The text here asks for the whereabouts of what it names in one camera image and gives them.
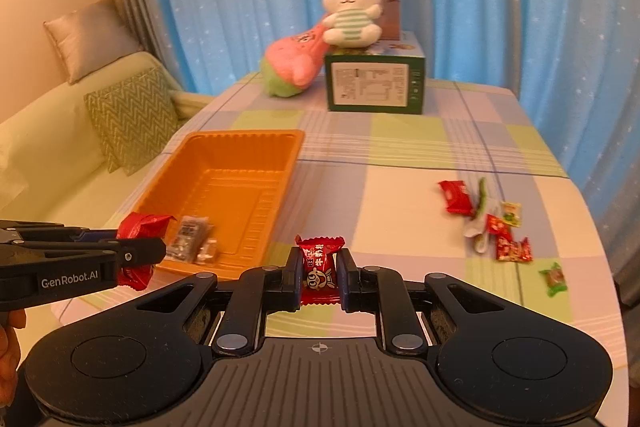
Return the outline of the person left hand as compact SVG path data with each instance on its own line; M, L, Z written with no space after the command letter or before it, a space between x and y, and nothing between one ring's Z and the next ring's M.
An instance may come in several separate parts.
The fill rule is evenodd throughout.
M0 405L7 407L13 401L17 385L17 366L21 348L16 331L26 326L24 310L11 311L6 325L0 331Z

